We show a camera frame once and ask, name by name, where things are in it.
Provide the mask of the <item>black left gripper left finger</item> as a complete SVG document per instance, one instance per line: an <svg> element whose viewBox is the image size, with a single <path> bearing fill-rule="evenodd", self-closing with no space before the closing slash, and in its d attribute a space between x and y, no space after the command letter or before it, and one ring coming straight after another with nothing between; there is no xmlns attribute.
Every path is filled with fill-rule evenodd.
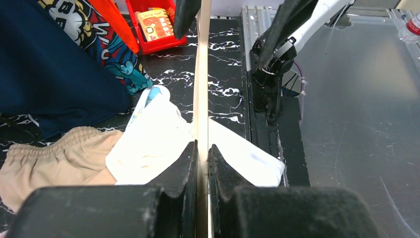
<svg viewBox="0 0 420 238"><path fill-rule="evenodd" d="M145 185L62 186L35 190L9 238L193 238L197 144Z"/></svg>

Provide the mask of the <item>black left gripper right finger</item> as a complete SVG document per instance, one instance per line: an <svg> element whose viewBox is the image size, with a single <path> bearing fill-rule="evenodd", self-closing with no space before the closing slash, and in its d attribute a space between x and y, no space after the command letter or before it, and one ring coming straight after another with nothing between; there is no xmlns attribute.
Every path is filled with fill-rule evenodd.
<svg viewBox="0 0 420 238"><path fill-rule="evenodd" d="M216 238L377 238L365 203L331 187L256 187L209 150Z"/></svg>

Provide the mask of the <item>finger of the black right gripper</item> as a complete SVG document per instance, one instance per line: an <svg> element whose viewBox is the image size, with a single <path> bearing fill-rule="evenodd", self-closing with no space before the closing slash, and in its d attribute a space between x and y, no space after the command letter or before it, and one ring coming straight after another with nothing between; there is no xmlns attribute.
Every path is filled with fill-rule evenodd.
<svg viewBox="0 0 420 238"><path fill-rule="evenodd" d="M316 0L286 0L279 5L272 24L257 39L260 43L257 68L267 67L278 45L312 16L317 3Z"/></svg>
<svg viewBox="0 0 420 238"><path fill-rule="evenodd" d="M174 37L181 40L201 8L201 0L176 0L173 23Z"/></svg>

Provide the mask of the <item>light wooden hanger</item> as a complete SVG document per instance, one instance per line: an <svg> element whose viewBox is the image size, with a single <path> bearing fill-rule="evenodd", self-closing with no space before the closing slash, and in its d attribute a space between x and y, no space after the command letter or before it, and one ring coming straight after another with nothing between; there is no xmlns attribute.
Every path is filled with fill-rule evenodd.
<svg viewBox="0 0 420 238"><path fill-rule="evenodd" d="M208 43L211 1L201 1L197 14L197 55L195 65L193 123L197 140L197 220L196 237L213 237L209 200L209 112L208 112Z"/></svg>

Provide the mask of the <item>white shorts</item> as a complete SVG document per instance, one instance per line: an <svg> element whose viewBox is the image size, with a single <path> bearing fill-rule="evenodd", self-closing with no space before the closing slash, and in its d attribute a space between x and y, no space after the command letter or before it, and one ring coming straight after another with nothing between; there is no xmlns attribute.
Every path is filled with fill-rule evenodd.
<svg viewBox="0 0 420 238"><path fill-rule="evenodd" d="M140 113L105 158L117 184L147 184L171 166L194 139L192 124L158 95ZM285 165L218 122L209 120L209 146L257 187L277 187Z"/></svg>

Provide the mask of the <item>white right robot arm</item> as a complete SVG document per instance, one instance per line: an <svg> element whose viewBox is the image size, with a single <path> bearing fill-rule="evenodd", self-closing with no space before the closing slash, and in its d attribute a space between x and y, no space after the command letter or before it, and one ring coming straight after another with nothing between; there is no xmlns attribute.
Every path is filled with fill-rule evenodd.
<svg viewBox="0 0 420 238"><path fill-rule="evenodd" d="M298 53L308 39L339 11L354 4L352 0L286 0L280 4L267 32L262 35L262 48L257 68L270 71L269 63L274 56L281 57L282 47L293 38ZM177 0L175 2L174 36L181 39L187 33L195 17L197 23L210 21L210 0Z"/></svg>

